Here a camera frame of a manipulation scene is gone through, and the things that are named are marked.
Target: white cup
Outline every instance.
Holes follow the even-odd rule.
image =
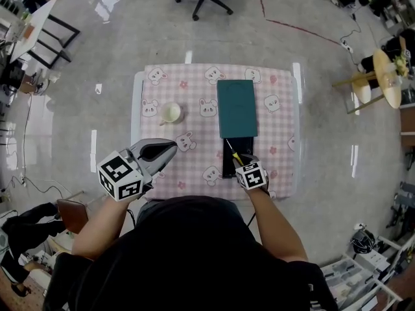
[[[168,102],[161,107],[160,126],[166,123],[180,123],[183,119],[183,109],[175,102]]]

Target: cable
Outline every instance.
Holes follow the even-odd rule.
[[[10,184],[12,185],[13,189],[16,188],[16,184],[14,183],[13,179],[16,179],[19,182],[19,184],[21,184],[20,180],[17,177],[15,177],[15,175],[13,175],[12,179],[8,183],[7,187],[5,187],[4,189],[1,190],[2,192],[6,191],[9,188]]]
[[[136,219],[134,218],[134,213],[130,209],[128,209],[127,212],[130,214],[131,220],[132,220],[132,224],[135,227],[136,226]]]
[[[352,16],[351,16],[352,20],[354,20],[354,22],[356,22],[356,24],[357,24],[357,26],[358,26],[359,29],[358,30],[353,29],[352,32],[350,32],[348,35],[341,37],[340,38],[340,42],[341,43],[343,43],[343,39],[344,38],[350,37],[355,32],[358,33],[358,34],[362,33],[361,26],[357,23],[357,21],[356,21],[356,15],[355,15],[360,10],[360,8],[362,8],[362,6],[360,6],[354,13],[352,13]],[[350,58],[351,58],[351,61],[353,62],[353,65],[358,65],[358,63],[356,63],[355,60],[353,59],[352,53],[349,50],[347,50],[347,51],[350,54]]]
[[[257,213],[254,212],[254,214],[251,217],[251,220],[249,220],[248,224],[246,225],[247,227],[249,227],[249,225],[251,224],[252,220],[255,218],[256,215],[257,215]]]
[[[12,132],[13,131],[13,129],[12,128],[9,128],[8,129],[8,132],[10,133],[10,132]],[[14,155],[14,154],[16,154],[16,169],[15,170],[17,170],[18,168],[19,168],[19,156],[18,156],[18,152],[16,151],[16,150],[14,150],[11,154],[10,154],[10,152],[8,151],[8,141],[9,141],[9,139],[10,138],[8,138],[7,139],[7,144],[6,144],[6,152],[7,152],[7,155],[8,156],[12,156],[12,155]]]
[[[11,210],[11,211],[8,211],[6,214],[0,216],[0,219],[4,218],[6,215],[9,215],[12,212],[16,212],[16,214],[19,215],[19,213],[16,210]]]
[[[48,192],[49,190],[51,190],[52,188],[55,188],[60,195],[60,198],[63,199],[64,197],[62,196],[62,193],[60,192],[60,190],[58,189],[58,187],[55,187],[54,185],[51,185],[49,188],[47,188],[45,191],[40,190],[39,188],[37,188],[37,186],[29,179],[29,178],[25,178],[25,181],[29,181],[31,184],[33,184],[33,187],[35,187],[39,192],[41,192],[42,194],[45,194],[46,192]]]
[[[27,128],[27,122],[29,121],[30,109],[32,107],[32,100],[33,100],[32,94],[31,93],[29,93],[29,94],[30,94],[30,104],[29,104],[29,110],[27,111],[25,131],[24,131],[24,134],[23,134],[23,169],[24,169],[24,171],[23,171],[23,179],[26,178],[26,159],[25,159],[26,128]]]

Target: yellow screwdriver handle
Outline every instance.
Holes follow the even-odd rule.
[[[232,154],[232,156],[236,159],[236,160],[238,160],[238,162],[241,164],[241,166],[243,166],[244,165],[244,163],[242,162],[242,160],[241,160],[241,158],[239,157],[239,155],[238,155],[238,153],[234,153],[234,154]]]

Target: shiny floor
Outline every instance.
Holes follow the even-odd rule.
[[[300,183],[297,193],[278,207],[318,263],[344,251],[357,222],[383,232],[393,195],[405,178],[399,111],[380,101],[347,115],[346,105],[353,105],[350,87],[331,87],[355,70],[337,43],[357,24],[329,0],[223,1],[235,11],[232,16],[206,1],[194,22],[195,0],[58,0],[53,15],[82,33],[69,47],[73,61],[58,62],[51,74],[56,82],[44,96],[33,96],[25,138],[30,96],[18,93],[7,111],[11,132],[3,136],[8,146],[0,148],[3,184],[25,171],[42,190],[55,185],[64,196],[84,190],[85,202],[99,197],[91,154],[99,162],[130,144],[134,75],[148,64],[184,63],[188,51],[193,63],[290,71],[299,63]],[[356,16],[361,32],[348,42],[359,61],[388,33],[368,7]],[[36,66],[29,61],[28,71]],[[93,130],[96,149],[91,146]],[[59,197],[54,189],[41,194],[30,183],[9,190],[12,207],[19,211]],[[132,204],[135,212],[141,204]],[[245,201],[238,205],[248,221],[252,206]],[[251,227],[258,237],[255,221]]]

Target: white desk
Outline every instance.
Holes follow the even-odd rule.
[[[59,57],[65,59],[68,62],[71,62],[71,59],[68,57],[68,55],[61,50],[60,52],[56,51],[52,47],[48,46],[46,43],[42,42],[42,40],[39,40],[40,32],[44,32],[48,35],[50,35],[52,38],[59,41],[62,48],[66,48],[76,36],[80,33],[79,30],[72,27],[71,25],[61,21],[60,19],[57,19],[56,17],[51,15],[51,11],[53,9],[54,4],[57,0],[50,0],[48,3],[40,7],[35,13],[33,13],[31,20],[29,23],[34,27],[34,30],[30,34],[29,38],[18,41],[16,43],[16,47],[14,49],[14,52],[12,54],[12,58],[10,60],[10,63],[16,61],[20,56],[22,56],[25,53],[28,53],[31,57],[42,63],[44,66],[46,66],[49,69],[52,69],[53,65],[56,63],[56,61],[59,59]],[[55,36],[54,34],[50,33],[49,31],[45,30],[43,28],[45,22],[47,19],[50,19],[51,21],[67,28],[68,30],[72,31],[73,34],[71,37],[64,43],[60,38]],[[32,51],[34,46],[36,45],[36,42],[40,45],[43,45],[47,49],[49,49],[51,52],[56,54],[56,58],[51,62],[48,63],[44,59],[40,58],[36,53]]]

